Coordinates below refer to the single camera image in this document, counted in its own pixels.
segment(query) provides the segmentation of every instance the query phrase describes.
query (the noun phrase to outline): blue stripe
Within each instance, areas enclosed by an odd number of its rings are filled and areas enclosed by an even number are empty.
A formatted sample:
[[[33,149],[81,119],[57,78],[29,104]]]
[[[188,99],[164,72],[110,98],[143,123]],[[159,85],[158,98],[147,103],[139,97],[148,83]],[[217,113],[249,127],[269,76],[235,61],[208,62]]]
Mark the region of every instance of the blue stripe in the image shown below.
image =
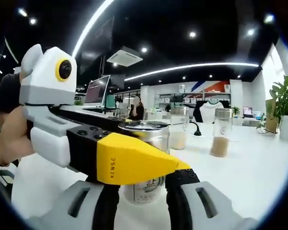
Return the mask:
[[[198,87],[200,87],[202,84],[204,84],[206,81],[198,81],[193,87],[191,92],[193,92],[194,90],[196,90]]]

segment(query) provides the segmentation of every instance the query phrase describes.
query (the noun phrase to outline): camera lens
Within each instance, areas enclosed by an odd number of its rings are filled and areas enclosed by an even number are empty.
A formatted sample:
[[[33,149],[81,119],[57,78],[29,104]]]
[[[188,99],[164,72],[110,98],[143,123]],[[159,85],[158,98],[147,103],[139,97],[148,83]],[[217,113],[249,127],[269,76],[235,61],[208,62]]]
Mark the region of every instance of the camera lens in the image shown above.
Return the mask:
[[[59,67],[59,74],[62,79],[67,79],[72,71],[72,65],[69,60],[62,61]]]

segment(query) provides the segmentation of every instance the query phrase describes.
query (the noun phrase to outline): led light strip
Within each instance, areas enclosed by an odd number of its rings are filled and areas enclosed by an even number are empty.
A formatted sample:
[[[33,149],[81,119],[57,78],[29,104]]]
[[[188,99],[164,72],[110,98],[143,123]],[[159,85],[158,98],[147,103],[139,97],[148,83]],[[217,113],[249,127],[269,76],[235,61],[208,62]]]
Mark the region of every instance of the led light strip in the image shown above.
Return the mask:
[[[85,26],[84,30],[82,31],[77,44],[73,50],[72,57],[76,57],[85,37],[87,36],[90,29],[93,27],[97,19],[100,17],[100,15],[108,8],[108,6],[113,2],[114,0],[105,0],[104,3],[98,8],[98,10],[93,14],[88,24]]]
[[[248,67],[259,67],[258,64],[252,64],[252,63],[240,63],[240,62],[216,62],[216,63],[202,63],[202,64],[193,64],[193,65],[187,65],[187,66],[177,66],[177,67],[172,67],[168,69],[161,69],[161,70],[156,70],[152,71],[149,73],[144,73],[138,76],[126,78],[125,81],[130,81],[134,80],[137,78],[145,77],[148,75],[153,75],[157,73],[163,73],[163,72],[168,72],[168,71],[174,71],[178,69],[187,69],[187,68],[193,68],[193,67],[202,67],[202,66],[248,66]]]

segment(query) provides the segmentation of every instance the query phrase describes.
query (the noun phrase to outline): black ceiling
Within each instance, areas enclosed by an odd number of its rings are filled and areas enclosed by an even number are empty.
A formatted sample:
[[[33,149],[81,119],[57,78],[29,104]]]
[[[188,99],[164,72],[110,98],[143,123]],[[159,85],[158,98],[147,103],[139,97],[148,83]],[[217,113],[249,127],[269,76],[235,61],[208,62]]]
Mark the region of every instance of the black ceiling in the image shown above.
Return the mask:
[[[16,58],[21,61],[26,50],[40,43],[44,50],[57,46],[72,54],[76,42],[104,0],[44,0],[20,1],[1,6],[4,23],[0,23],[0,69],[3,74],[13,72],[19,66],[4,47],[6,37]],[[267,10],[260,1],[244,0],[115,0],[93,26],[76,57],[82,71],[78,85],[84,85],[98,77],[100,57],[91,57],[92,37],[108,20],[113,20],[111,45],[102,55],[110,57],[122,46],[140,52],[143,61],[130,67],[113,67],[105,63],[104,74],[125,74],[132,77],[173,66],[207,62],[248,62],[262,64],[272,42],[278,35],[275,24],[264,24]],[[23,7],[29,16],[37,19],[31,26],[28,18],[18,14]],[[253,36],[246,36],[255,29]],[[196,37],[190,39],[189,32]],[[140,84],[156,85],[185,81],[236,79],[252,81],[259,68],[201,67],[181,69],[151,75],[126,82],[131,89]]]

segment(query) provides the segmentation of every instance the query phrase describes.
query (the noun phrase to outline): white pot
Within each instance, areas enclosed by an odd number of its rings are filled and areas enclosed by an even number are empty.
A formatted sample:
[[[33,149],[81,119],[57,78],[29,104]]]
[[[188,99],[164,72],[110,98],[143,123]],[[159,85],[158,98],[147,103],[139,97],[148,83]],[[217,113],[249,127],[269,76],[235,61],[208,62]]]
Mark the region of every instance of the white pot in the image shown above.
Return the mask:
[[[281,140],[288,140],[288,116],[283,116],[280,121],[279,138]]]

